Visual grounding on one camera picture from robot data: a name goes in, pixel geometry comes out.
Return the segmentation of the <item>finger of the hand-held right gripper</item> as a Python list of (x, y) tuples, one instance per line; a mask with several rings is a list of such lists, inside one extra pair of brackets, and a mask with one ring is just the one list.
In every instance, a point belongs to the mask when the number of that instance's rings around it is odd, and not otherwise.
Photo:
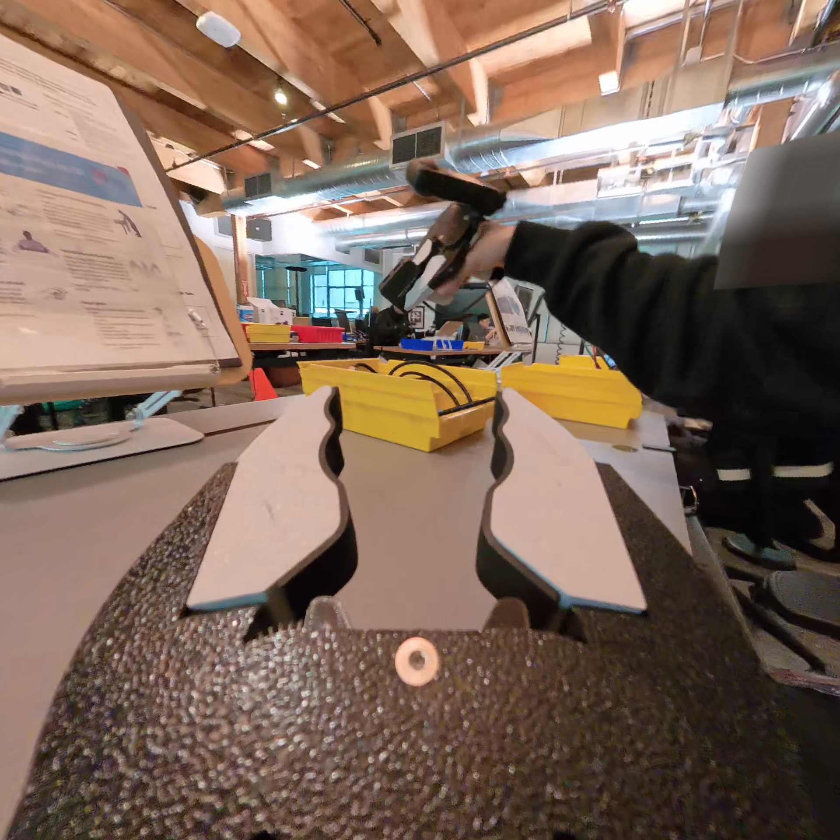
[(415, 281), (405, 294), (402, 309), (412, 310), (425, 303), (448, 305), (455, 296), (454, 291), (443, 289), (450, 274), (447, 261), (428, 261), (418, 267)]
[(427, 262), (438, 256), (438, 243), (425, 239), (410, 256), (395, 265), (380, 284), (380, 293), (389, 303), (405, 303), (408, 292), (414, 288), (425, 271)]

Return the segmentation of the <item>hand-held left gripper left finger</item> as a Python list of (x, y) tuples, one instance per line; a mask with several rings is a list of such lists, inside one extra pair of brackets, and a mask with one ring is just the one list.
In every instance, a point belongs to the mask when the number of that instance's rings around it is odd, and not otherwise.
[(189, 613), (255, 606), (304, 617), (358, 568), (340, 436), (340, 392), (295, 401), (238, 458), (192, 589)]

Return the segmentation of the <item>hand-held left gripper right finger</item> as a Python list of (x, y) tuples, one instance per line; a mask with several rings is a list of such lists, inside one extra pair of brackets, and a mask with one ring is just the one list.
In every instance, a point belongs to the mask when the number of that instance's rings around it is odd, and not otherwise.
[(574, 608), (645, 615), (646, 595), (585, 447), (511, 388), (497, 395), (492, 433), (476, 551), (483, 587), (531, 629), (558, 629)]

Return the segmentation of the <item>yellow bin with cables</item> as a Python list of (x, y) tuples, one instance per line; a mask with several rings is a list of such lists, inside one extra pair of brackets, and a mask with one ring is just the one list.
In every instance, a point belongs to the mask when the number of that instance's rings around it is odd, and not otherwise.
[(491, 370), (382, 358), (297, 366), (305, 395), (339, 390), (344, 429), (425, 453), (483, 431), (497, 398)]

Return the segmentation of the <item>person's right forearm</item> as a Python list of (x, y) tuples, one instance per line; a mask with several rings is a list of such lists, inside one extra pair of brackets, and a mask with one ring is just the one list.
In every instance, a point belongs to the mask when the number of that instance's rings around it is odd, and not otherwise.
[(609, 223), (520, 222), (504, 269), (659, 403), (713, 423), (838, 424), (835, 285), (717, 290), (715, 258), (646, 254)]

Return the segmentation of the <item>grey desk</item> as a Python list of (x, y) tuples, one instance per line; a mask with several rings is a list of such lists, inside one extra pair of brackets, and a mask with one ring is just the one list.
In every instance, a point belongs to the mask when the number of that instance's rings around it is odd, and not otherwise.
[[(56, 688), (100, 607), (143, 551), (287, 396), (174, 416), (203, 441), (2, 484), (2, 838)], [(474, 628), (491, 599), (476, 537), (492, 435), (435, 454), (343, 433), (342, 481), (360, 557), (339, 599), (361, 628)]]

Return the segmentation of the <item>person's right hand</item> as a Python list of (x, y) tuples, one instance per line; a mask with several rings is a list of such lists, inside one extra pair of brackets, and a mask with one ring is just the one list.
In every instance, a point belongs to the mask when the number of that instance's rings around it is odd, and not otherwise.
[(458, 271), (441, 283), (434, 294), (450, 298), (470, 282), (487, 281), (494, 271), (503, 269), (515, 232), (516, 226), (512, 224), (486, 221), (480, 225)]

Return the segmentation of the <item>grey air vent box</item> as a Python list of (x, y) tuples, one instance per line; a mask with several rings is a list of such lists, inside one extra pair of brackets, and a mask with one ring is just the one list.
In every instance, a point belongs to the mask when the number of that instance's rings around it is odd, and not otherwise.
[(391, 139), (390, 168), (403, 170), (415, 161), (440, 161), (446, 151), (446, 122), (395, 133)]

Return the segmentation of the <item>tilted document stand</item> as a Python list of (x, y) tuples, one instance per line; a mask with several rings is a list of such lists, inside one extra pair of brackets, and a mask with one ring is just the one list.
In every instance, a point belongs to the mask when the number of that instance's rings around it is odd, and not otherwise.
[(527, 350), (533, 337), (516, 289), (507, 278), (490, 280), (486, 292), (490, 320), (503, 350)]

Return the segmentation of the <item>black backpack reflective stripe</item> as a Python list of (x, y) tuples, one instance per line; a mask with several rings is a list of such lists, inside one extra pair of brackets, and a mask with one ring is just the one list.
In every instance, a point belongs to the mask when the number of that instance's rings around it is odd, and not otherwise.
[(821, 538), (824, 516), (834, 527), (838, 552), (838, 428), (799, 424), (667, 421), (680, 481), (694, 487), (699, 516), (710, 527), (747, 533), (759, 514), (751, 466), (761, 445), (770, 446), (773, 480), (770, 525), (774, 539), (803, 552)]

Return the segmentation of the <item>white oval ceiling device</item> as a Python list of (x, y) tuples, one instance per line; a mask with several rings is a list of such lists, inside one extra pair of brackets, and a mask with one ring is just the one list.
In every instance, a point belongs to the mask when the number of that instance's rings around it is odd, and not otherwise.
[(240, 30), (233, 23), (213, 10), (197, 16), (196, 29), (224, 49), (238, 46), (242, 37)]

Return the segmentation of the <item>document stand with paper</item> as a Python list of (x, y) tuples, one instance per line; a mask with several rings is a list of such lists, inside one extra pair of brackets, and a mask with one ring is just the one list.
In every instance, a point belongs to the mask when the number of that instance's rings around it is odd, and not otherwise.
[(2, 480), (199, 442), (154, 416), (244, 380), (213, 252), (112, 90), (1, 44)]

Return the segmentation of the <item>silver ventilation duct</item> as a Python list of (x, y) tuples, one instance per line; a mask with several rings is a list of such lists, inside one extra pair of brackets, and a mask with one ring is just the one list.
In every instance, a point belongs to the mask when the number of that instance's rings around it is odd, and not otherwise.
[[(513, 126), (485, 127), (464, 133), (456, 133), (447, 127), (444, 158), (423, 161), (434, 161), (443, 169), (459, 174), (492, 172), (512, 167), (520, 160), (573, 154), (577, 147), (584, 152), (594, 151), (625, 136), (646, 139), (653, 131), (648, 124), (648, 120), (617, 123), (551, 139)], [(305, 206), (313, 201), (331, 202), (404, 188), (407, 186), (407, 167), (403, 170), (391, 169), (390, 150), (328, 164), (291, 177), (280, 177), (270, 172), (252, 175), (245, 178), (243, 187), (224, 193), (220, 200), (229, 213), (266, 214), (274, 202)]]

